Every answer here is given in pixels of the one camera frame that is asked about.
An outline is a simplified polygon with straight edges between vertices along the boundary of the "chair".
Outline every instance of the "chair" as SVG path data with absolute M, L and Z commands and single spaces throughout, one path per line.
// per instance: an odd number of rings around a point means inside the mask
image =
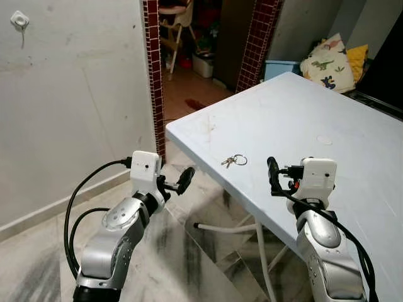
M 160 6 L 159 14 L 162 15 L 160 25 L 168 29 L 168 39 L 161 37 L 161 43 L 170 48 L 174 54 L 172 57 L 171 69 L 169 73 L 172 75 L 174 72 L 176 54 L 178 48 L 181 46 L 181 34 L 183 28 L 189 28 L 193 39 L 196 41 L 195 33 L 191 27 L 191 20 L 193 15 L 193 0 L 181 0 L 183 6 Z M 163 15 L 175 15 L 173 24 L 168 24 L 167 19 Z M 177 31 L 176 38 L 173 35 L 173 30 Z

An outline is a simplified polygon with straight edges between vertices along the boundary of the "red tiled wall edge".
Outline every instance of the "red tiled wall edge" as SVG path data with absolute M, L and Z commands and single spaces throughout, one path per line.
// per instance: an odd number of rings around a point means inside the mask
M 256 0 L 246 40 L 236 93 L 258 83 L 283 0 Z
M 158 0 L 143 0 L 145 41 L 151 92 L 152 116 L 156 136 L 157 153 L 165 161 L 164 107 L 165 97 L 161 78 L 161 54 L 159 50 Z

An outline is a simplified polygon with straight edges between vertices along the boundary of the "floor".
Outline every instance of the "floor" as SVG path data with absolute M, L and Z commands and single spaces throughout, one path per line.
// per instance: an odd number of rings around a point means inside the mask
M 169 72 L 163 72 L 165 93 L 164 118 L 166 122 L 181 118 L 195 110 L 189 107 L 185 100 L 194 99 L 204 106 L 221 101 L 234 93 L 204 79 L 191 69 L 175 67 L 172 80 L 168 80 Z
M 192 161 L 167 143 L 163 174 L 175 181 Z M 269 301 L 254 232 L 219 234 L 193 228 L 202 221 L 231 227 L 247 213 L 213 179 L 196 168 L 186 194 L 172 196 L 154 215 L 136 247 L 121 300 Z M 130 193 L 126 182 L 72 210 L 71 221 L 95 206 L 112 207 Z M 78 256 L 97 230 L 101 213 L 86 217 L 77 231 Z M 0 243 L 0 301 L 72 301 L 75 281 L 62 244 L 64 214 Z M 283 244 L 268 230 L 266 254 Z M 305 264 L 292 252 L 270 273 L 278 301 L 312 301 Z

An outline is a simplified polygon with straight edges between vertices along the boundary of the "black cable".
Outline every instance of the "black cable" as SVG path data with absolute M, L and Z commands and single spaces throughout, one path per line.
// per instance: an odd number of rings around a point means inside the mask
M 340 230 L 342 230 L 346 234 L 347 239 L 349 239 L 350 241 L 352 241 L 356 245 L 356 248 L 357 248 L 357 251 L 358 251 L 358 257 L 360 258 L 360 264 L 361 264 L 363 272 L 364 272 L 366 283 L 368 284 L 368 287 L 370 289 L 370 295 L 368 297 L 368 302 L 378 302 L 378 296 L 377 296 L 377 293 L 375 291 L 375 271 L 373 269 L 371 258 L 367 254 L 366 250 L 364 249 L 364 247 L 362 246 L 360 241 L 358 241 L 358 239 L 355 238 L 355 236 L 344 225 L 342 225 L 340 222 L 338 222 L 335 218 L 329 216 L 327 213 L 325 213 L 325 212 L 319 210 L 318 208 L 308 204 L 307 202 L 302 201 L 300 199 L 297 199 L 297 198 L 291 196 L 286 191 L 284 191 L 283 188 L 280 185 L 279 180 L 278 180 L 278 175 L 280 173 L 286 174 L 287 170 L 283 169 L 283 170 L 274 171 L 271 179 L 272 179 L 272 185 L 275 185 L 276 189 L 279 192 L 281 192 L 284 197 L 288 198 L 289 200 L 293 201 L 294 203 L 297 203 L 297 204 L 299 204 L 301 206 L 304 206 L 308 210 L 312 210 L 315 213 L 321 215 L 321 217 L 327 219 L 328 221 L 333 223 L 333 225 L 335 225 Z
M 74 202 L 74 198 L 76 198 L 78 191 L 83 187 L 83 185 L 85 185 L 85 183 L 88 182 L 94 175 L 96 175 L 99 171 L 102 171 L 103 169 L 105 169 L 111 165 L 116 165 L 116 164 L 122 164 L 122 165 L 125 165 L 126 168 L 130 168 L 130 166 L 132 164 L 132 158 L 127 157 L 126 159 L 114 160 L 113 162 L 109 162 L 105 165 L 102 165 L 98 169 L 96 169 L 94 172 L 92 172 L 90 175 L 88 175 L 85 178 L 85 180 L 80 182 L 80 184 L 77 186 L 77 188 L 74 190 L 73 194 L 71 195 L 69 204 L 67 205 L 67 209 L 65 211 L 65 218 L 64 218 L 63 242 L 64 242 L 64 252 L 65 252 L 65 256 L 67 258 L 67 263 L 74 276 L 74 279 L 77 278 L 78 270 L 74 266 L 74 263 L 72 260 L 72 255 L 71 255 L 70 249 L 69 249 L 69 218 L 70 218 L 70 212 L 71 212 L 71 208 L 72 208 L 72 205 Z
M 92 212 L 97 212 L 97 211 L 106 212 L 106 211 L 109 211 L 109 210 L 110 210 L 109 208 L 93 208 L 93 209 L 90 209 L 88 211 L 85 211 L 83 214 L 81 214 L 79 216 L 79 218 L 77 218 L 76 222 L 74 222 L 73 228 L 71 229 L 71 233 L 70 233 L 69 251 L 70 251 L 70 254 L 72 256 L 72 261 L 73 261 L 74 267 L 77 269 L 77 271 L 80 268 L 80 265 L 78 264 L 78 261 L 77 261 L 77 258 L 76 258 L 76 253 L 74 252 L 74 235 L 76 234 L 78 224 L 80 224 L 81 220 L 85 216 L 87 216 L 88 214 L 90 214 Z

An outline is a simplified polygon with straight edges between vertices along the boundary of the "dinosaur print pillow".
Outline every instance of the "dinosaur print pillow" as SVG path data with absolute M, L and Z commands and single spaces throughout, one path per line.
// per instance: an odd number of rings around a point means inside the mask
M 300 65 L 304 78 L 337 92 L 355 88 L 354 75 L 348 63 L 340 34 L 316 46 Z

